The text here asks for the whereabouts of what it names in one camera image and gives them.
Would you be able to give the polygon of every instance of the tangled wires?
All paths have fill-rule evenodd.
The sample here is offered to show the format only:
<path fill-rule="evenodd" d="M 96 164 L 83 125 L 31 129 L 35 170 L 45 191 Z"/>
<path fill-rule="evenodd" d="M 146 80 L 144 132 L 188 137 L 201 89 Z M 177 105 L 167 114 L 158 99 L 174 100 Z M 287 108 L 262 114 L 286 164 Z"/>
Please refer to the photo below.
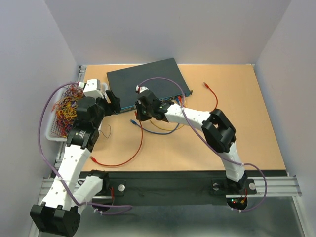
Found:
<path fill-rule="evenodd" d="M 62 99 L 57 101 L 53 110 L 56 109 L 57 126 L 62 137 L 66 137 L 71 130 L 77 116 L 77 101 L 82 98 L 83 91 L 76 85 L 70 85 L 63 94 Z"/>

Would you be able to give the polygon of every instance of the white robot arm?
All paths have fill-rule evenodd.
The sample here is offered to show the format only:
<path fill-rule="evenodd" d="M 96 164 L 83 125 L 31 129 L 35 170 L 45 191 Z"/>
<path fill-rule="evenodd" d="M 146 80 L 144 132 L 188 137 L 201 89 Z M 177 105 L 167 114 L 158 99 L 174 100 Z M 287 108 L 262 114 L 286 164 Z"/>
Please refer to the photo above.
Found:
<path fill-rule="evenodd" d="M 85 96 L 77 102 L 77 118 L 67 136 L 59 168 L 62 178 L 54 179 L 41 204 L 33 205 L 31 210 L 31 217 L 40 231 L 63 236 L 73 236 L 77 231 L 80 214 L 86 208 L 82 203 L 91 202 L 96 193 L 109 188 L 108 173 L 93 170 L 74 192 L 83 165 L 99 137 L 103 117 L 120 112 L 120 99 L 107 90 L 111 101 L 108 103 L 99 80 L 80 82 L 79 87 L 83 88 Z"/>
<path fill-rule="evenodd" d="M 138 101 L 135 104 L 138 120 L 145 121 L 154 117 L 165 122 L 189 125 L 181 106 L 173 102 L 161 102 L 144 86 L 136 87 L 136 92 L 138 93 Z M 227 178 L 240 189 L 247 176 L 237 153 L 236 130 L 233 125 L 219 109 L 212 112 L 189 108 L 183 108 L 183 110 L 190 124 L 204 133 L 207 143 L 222 158 Z"/>

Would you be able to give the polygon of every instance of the screw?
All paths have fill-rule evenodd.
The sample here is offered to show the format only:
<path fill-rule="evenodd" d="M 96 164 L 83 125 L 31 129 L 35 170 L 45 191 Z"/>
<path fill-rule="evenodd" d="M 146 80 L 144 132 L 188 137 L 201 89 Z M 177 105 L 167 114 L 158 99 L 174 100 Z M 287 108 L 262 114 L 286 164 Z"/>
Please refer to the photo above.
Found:
<path fill-rule="evenodd" d="M 250 183 L 250 184 L 249 184 L 249 188 L 250 188 L 251 190 L 255 190 L 255 189 L 256 189 L 256 185 L 255 185 L 254 183 Z"/>
<path fill-rule="evenodd" d="M 218 190 L 219 190 L 219 184 L 214 183 L 214 184 L 213 184 L 213 189 L 214 189 L 215 191 L 218 191 Z"/>
<path fill-rule="evenodd" d="M 119 190 L 120 192 L 123 192 L 123 191 L 125 190 L 125 185 L 124 185 L 124 184 L 120 184 L 120 185 L 118 186 L 118 190 Z"/>

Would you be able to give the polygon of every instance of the gray wall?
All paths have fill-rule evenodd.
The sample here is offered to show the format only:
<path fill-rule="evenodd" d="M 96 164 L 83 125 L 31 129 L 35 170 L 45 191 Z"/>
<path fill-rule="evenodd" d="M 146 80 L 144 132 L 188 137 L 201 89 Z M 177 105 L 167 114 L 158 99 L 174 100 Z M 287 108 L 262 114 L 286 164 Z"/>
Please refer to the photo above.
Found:
<path fill-rule="evenodd" d="M 24 237 L 48 171 L 37 147 L 40 113 L 78 67 L 43 0 L 1 1 L 0 32 L 0 236 Z M 55 158 L 57 143 L 43 144 Z"/>
<path fill-rule="evenodd" d="M 277 140 L 316 231 L 316 1 L 293 0 L 255 66 Z"/>
<path fill-rule="evenodd" d="M 45 0 L 79 64 L 255 63 L 290 0 Z"/>

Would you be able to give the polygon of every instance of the wooden table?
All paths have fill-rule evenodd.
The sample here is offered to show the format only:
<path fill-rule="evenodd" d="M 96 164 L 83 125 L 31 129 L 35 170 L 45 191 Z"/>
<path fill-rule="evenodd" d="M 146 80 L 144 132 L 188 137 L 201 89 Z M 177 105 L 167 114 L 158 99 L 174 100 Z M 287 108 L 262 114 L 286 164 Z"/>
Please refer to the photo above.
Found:
<path fill-rule="evenodd" d="M 97 78 L 108 83 L 106 72 L 133 65 L 90 65 L 84 81 Z M 214 95 L 206 89 L 206 82 L 217 94 L 221 109 L 237 132 L 237 149 L 242 162 L 250 162 L 263 170 L 285 170 L 284 162 L 269 119 L 260 88 L 251 65 L 179 65 L 192 96 L 188 107 L 210 111 L 215 106 Z M 138 149 L 141 130 L 129 120 L 134 112 L 105 117 L 102 131 L 112 134 L 109 139 L 100 135 L 92 155 L 101 163 L 118 164 L 128 160 Z M 161 127 L 174 128 L 175 124 L 154 121 Z M 149 121 L 143 126 L 156 132 L 165 132 Z M 117 168 L 104 168 L 87 160 L 83 171 L 169 171 L 169 170 L 224 170 L 222 161 L 184 126 L 170 135 L 145 132 L 140 153 L 128 164 Z"/>

